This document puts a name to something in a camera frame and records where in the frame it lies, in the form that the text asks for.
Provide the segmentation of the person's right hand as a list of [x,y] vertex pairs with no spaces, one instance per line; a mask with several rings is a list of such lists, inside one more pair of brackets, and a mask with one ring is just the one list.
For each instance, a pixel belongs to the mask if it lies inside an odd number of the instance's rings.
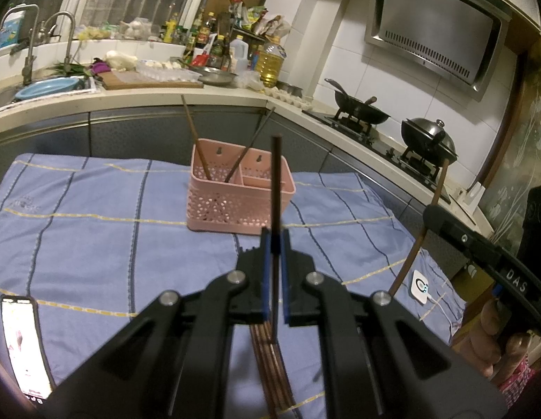
[[489,300],[482,308],[480,318],[464,338],[459,354],[466,362],[499,386],[515,372],[527,355],[531,342],[529,334],[518,334],[506,340],[505,346],[498,343],[502,320],[497,301]]

